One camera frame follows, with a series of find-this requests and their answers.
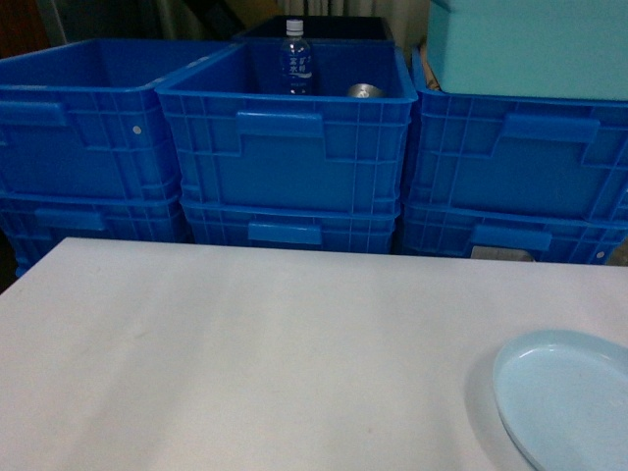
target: teal box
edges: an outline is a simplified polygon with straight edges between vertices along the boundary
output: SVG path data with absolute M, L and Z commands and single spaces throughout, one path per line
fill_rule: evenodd
M 449 93 L 628 100 L 625 0 L 432 0 L 428 61 Z

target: plastic crate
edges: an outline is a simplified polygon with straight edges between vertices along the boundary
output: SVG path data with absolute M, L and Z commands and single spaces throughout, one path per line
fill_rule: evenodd
M 0 61 L 0 191 L 137 201 L 180 191 L 154 87 L 226 45 L 99 39 Z
M 410 107 L 398 49 L 313 44 L 311 96 L 281 95 L 279 46 L 236 44 L 159 86 L 182 168 L 200 203 L 391 215 Z M 347 97 L 368 82 L 386 98 Z
M 525 250 L 539 262 L 602 265 L 628 236 L 628 224 L 534 218 L 437 206 L 403 207 L 406 255 L 469 258 L 473 248 Z
M 412 73 L 404 200 L 628 221 L 628 103 L 432 91 L 416 50 Z
M 286 20 L 303 20 L 304 37 L 310 43 L 330 41 L 376 41 L 394 45 L 388 22 L 379 17 L 276 16 L 234 36 L 237 40 L 277 41 L 286 38 Z
M 354 218 L 186 200 L 182 206 L 196 243 L 334 252 L 390 253 L 398 215 Z
M 189 226 L 177 198 L 131 205 L 108 200 L 0 197 L 0 229 L 16 252 L 18 276 L 65 237 L 189 239 Z
M 628 2 L 432 0 L 428 59 L 450 93 L 628 100 Z

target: crate rim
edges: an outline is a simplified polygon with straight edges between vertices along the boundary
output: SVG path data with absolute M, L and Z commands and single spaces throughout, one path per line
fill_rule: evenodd
M 50 54 L 51 51 L 54 51 L 56 49 L 61 49 L 61 48 L 76 48 L 76 47 L 80 47 L 83 46 L 84 44 L 88 44 L 88 43 L 125 43 L 125 42 L 143 42 L 143 43 L 153 43 L 153 44 L 157 44 L 157 43 L 167 43 L 167 42 L 175 42 L 174 40 L 171 39 L 153 39 L 153 38 L 93 38 L 93 39 L 86 39 L 84 41 L 78 41 L 78 42 L 73 42 L 70 44 L 63 44 L 60 46 L 54 46 L 54 47 L 50 47 L 48 49 L 42 49 L 39 51 L 34 51 L 31 53 L 27 53 L 27 54 L 23 54 L 20 56 L 14 56 L 14 57 L 7 57 L 2 59 L 3 63 L 17 63 L 19 64 L 20 62 L 24 62 L 26 60 L 28 60 L 31 57 L 35 57 L 35 56 L 44 56 L 47 54 Z M 206 42 L 206 43 L 228 43 L 228 41 L 212 41 L 212 40 L 206 40 L 206 41 L 195 41 L 195 40 L 191 40 L 191 39 L 182 39 L 182 40 L 176 40 L 176 42 L 188 42 L 188 43 L 199 43 L 199 42 Z M 77 92 L 81 92 L 81 93 L 139 93 L 139 92 L 144 92 L 144 91 L 155 91 L 155 88 L 163 81 L 167 80 L 167 79 L 173 79 L 174 77 L 178 76 L 182 71 L 187 70 L 187 69 L 194 69 L 197 65 L 201 64 L 202 62 L 206 61 L 207 59 L 209 59 L 209 57 L 211 55 L 213 55 L 214 53 L 207 55 L 207 56 L 202 56 L 199 57 L 198 59 L 184 65 L 181 66 L 178 69 L 172 70 L 170 72 L 168 72 L 167 74 L 165 74 L 162 77 L 158 77 L 155 78 L 154 80 L 145 83 L 143 85 L 138 85 L 138 86 L 73 86 L 73 85 L 24 85 L 24 84 L 6 84 L 6 83 L 1 83 L 0 82 L 0 90 L 6 90 L 6 91 L 51 91 L 51 92 L 73 92 L 73 93 L 77 93 Z
M 470 93 L 447 93 L 443 90 L 431 90 L 427 87 L 427 83 L 425 83 L 425 76 L 423 74 L 423 63 L 419 54 L 419 46 L 412 47 L 411 55 L 412 81 L 419 95 L 431 95 L 439 98 L 456 97 L 470 99 L 488 99 L 493 101 L 520 101 L 525 103 L 543 103 L 562 106 L 604 106 L 609 108 L 625 108 L 628 106 L 628 101 L 626 100 L 583 100 L 574 98 L 543 98 L 516 95 L 475 95 Z
M 400 104 L 410 104 L 414 103 L 418 100 L 418 94 L 415 89 L 414 84 L 412 83 L 412 78 L 409 76 L 407 68 L 405 66 L 405 60 L 403 59 L 403 54 L 401 50 L 392 45 L 381 44 L 376 47 L 387 47 L 393 50 L 394 53 L 394 61 L 396 64 L 397 75 L 401 84 L 401 89 L 403 92 L 402 97 L 395 98 L 369 98 L 365 100 L 364 98 L 355 98 L 350 96 L 326 96 L 326 95 L 303 95 L 303 96 L 292 96 L 292 95 L 281 95 L 281 94 L 265 94 L 265 93 L 238 93 L 238 92 L 224 92 L 224 91 L 201 91 L 201 90 L 180 90 L 177 89 L 177 84 L 181 81 L 189 79 L 193 75 L 198 72 L 202 72 L 203 70 L 213 66 L 216 62 L 223 60 L 226 56 L 233 55 L 237 53 L 238 50 L 248 47 L 248 43 L 255 41 L 243 41 L 238 43 L 232 43 L 227 46 L 225 49 L 218 51 L 215 54 L 212 54 L 211 57 L 206 57 L 203 61 L 200 62 L 197 67 L 184 68 L 183 70 L 179 70 L 176 76 L 172 75 L 171 77 L 164 78 L 161 82 L 155 87 L 155 91 L 158 95 L 168 95 L 168 96 L 194 96 L 194 97 L 228 97 L 228 98 L 239 98 L 239 99 L 248 99 L 248 100 L 273 100 L 273 101 L 303 101 L 303 102 L 323 102 L 323 103 L 377 103 L 377 104 L 392 104 L 392 103 L 400 103 Z
M 477 209 L 467 208 L 454 208 L 451 206 L 445 206 L 442 204 L 416 204 L 416 203 L 402 203 L 403 207 L 408 207 L 417 211 L 433 211 L 439 213 L 451 213 L 460 216 L 469 216 L 474 218 L 494 218 L 504 221 L 517 221 L 521 223 L 534 223 L 534 224 L 560 224 L 562 226 L 583 227 L 589 226 L 591 228 L 598 229 L 610 229 L 628 231 L 628 221 L 626 222 L 612 222 L 601 220 L 586 220 L 586 219 L 565 219 L 565 218 L 552 218 L 548 216 L 528 216 L 512 213 L 499 213 L 495 211 L 480 211 Z M 418 222 L 414 218 L 408 218 L 411 222 Z
M 360 221 L 389 221 L 396 219 L 401 215 L 400 205 L 396 204 L 394 212 L 390 214 L 366 214 L 366 213 L 348 213 L 340 211 L 308 211 L 300 209 L 284 209 L 284 208 L 269 208 L 259 206 L 240 206 L 229 204 L 217 204 L 217 203 L 201 203 L 189 198 L 182 198 L 180 200 L 182 208 L 185 210 L 194 209 L 200 211 L 232 211 L 237 213 L 256 213 L 264 214 L 268 216 L 287 216 L 295 218 L 330 218 L 330 219 L 356 219 Z
M 119 198 L 75 198 L 71 196 L 54 196 L 39 195 L 28 193 L 7 193 L 0 192 L 0 201 L 30 201 L 35 203 L 53 203 L 53 204 L 74 204 L 74 205 L 92 205 L 92 206 L 131 206 L 156 208 L 166 205 L 172 205 L 179 202 L 181 195 L 175 193 L 168 198 L 158 200 L 144 199 L 119 199 Z

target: bottle cap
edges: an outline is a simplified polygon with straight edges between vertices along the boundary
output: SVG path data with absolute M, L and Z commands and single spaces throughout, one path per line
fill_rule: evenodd
M 303 20 L 286 20 L 286 34 L 288 36 L 302 36 Z

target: bottle label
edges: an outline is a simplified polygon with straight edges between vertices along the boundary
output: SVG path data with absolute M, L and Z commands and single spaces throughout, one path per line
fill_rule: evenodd
M 310 51 L 283 51 L 284 87 L 291 94 L 304 95 L 312 91 L 312 57 Z

